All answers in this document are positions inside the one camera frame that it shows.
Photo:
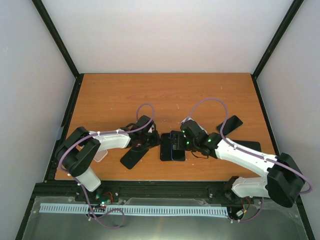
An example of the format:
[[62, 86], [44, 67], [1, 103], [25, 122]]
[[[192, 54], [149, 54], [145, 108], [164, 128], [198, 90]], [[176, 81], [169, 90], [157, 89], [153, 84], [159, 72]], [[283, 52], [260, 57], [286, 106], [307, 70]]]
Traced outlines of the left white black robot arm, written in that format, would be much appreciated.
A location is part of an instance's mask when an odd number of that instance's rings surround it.
[[130, 169], [150, 148], [159, 144], [156, 124], [143, 115], [137, 122], [114, 131], [94, 132], [78, 127], [57, 148], [54, 156], [59, 161], [58, 166], [84, 186], [86, 195], [96, 202], [103, 198], [104, 188], [91, 168], [93, 160], [101, 161], [112, 149], [130, 148], [123, 157], [124, 165]]

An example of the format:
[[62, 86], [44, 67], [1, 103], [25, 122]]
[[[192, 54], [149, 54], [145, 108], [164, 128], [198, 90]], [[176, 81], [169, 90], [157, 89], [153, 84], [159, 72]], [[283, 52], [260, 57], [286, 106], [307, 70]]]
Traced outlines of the white phone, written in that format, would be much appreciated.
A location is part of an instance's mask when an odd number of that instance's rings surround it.
[[[187, 121], [189, 121], [189, 120], [192, 120], [192, 121], [195, 122], [195, 120], [194, 120], [193, 118], [191, 118], [191, 117], [186, 117], [186, 118], [184, 118], [184, 119], [180, 122], [180, 125], [184, 124], [185, 122], [187, 122]], [[204, 130], [206, 134], [208, 134], [208, 132], [207, 132], [201, 125], [198, 124], [198, 126], [199, 126], [202, 130]]]

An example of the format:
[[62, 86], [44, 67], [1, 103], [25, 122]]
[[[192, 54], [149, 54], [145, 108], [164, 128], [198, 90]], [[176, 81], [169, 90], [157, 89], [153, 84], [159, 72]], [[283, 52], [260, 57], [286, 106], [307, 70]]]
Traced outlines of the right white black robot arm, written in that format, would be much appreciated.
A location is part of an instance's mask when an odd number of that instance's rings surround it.
[[290, 208], [306, 183], [289, 154], [267, 154], [245, 147], [220, 133], [208, 134], [191, 118], [181, 123], [180, 131], [172, 131], [170, 138], [173, 151], [198, 152], [204, 157], [229, 161], [256, 173], [257, 177], [233, 176], [228, 181], [227, 191], [238, 198], [269, 198]]

